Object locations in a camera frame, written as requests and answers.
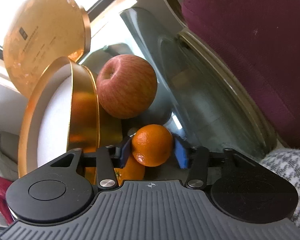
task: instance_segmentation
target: black circular pad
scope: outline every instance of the black circular pad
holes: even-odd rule
[[[294,186],[260,169],[233,172],[218,179],[211,197],[225,214],[249,223],[271,223],[291,217],[297,204]]]
[[[64,192],[66,192],[66,185],[52,179],[36,182],[29,188],[30,196],[38,200],[56,199],[61,197]]]
[[[82,212],[93,196],[90,182],[75,168],[46,164],[12,183],[6,200],[19,219],[55,223]]]

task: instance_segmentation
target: gray surface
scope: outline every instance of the gray surface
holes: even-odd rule
[[[1,132],[0,150],[15,163],[18,163],[18,144],[18,135],[9,132]]]
[[[18,179],[17,164],[0,151],[0,177],[15,181]]]
[[[100,193],[93,206],[72,221],[54,227],[18,221],[0,238],[300,240],[300,230],[288,219],[269,224],[234,220],[218,211],[203,191],[184,188],[178,180],[126,181],[117,190]]]

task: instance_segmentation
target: orange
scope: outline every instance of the orange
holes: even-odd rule
[[[165,163],[172,152],[172,135],[167,128],[150,124],[142,127],[132,138],[132,154],[144,166]]]
[[[138,163],[135,158],[130,155],[126,166],[122,169],[114,168],[114,172],[117,175],[119,186],[125,179],[142,180],[145,175],[145,167]]]

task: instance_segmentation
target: crosshair marking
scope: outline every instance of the crosshair marking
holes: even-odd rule
[[[148,185],[147,185],[148,187],[155,187],[155,186],[157,186],[157,184],[154,184],[154,183],[149,183]]]

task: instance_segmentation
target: tin box lid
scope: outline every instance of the tin box lid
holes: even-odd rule
[[[88,14],[74,0],[26,0],[4,38],[3,60],[21,94],[30,97],[57,58],[77,61],[90,50]]]

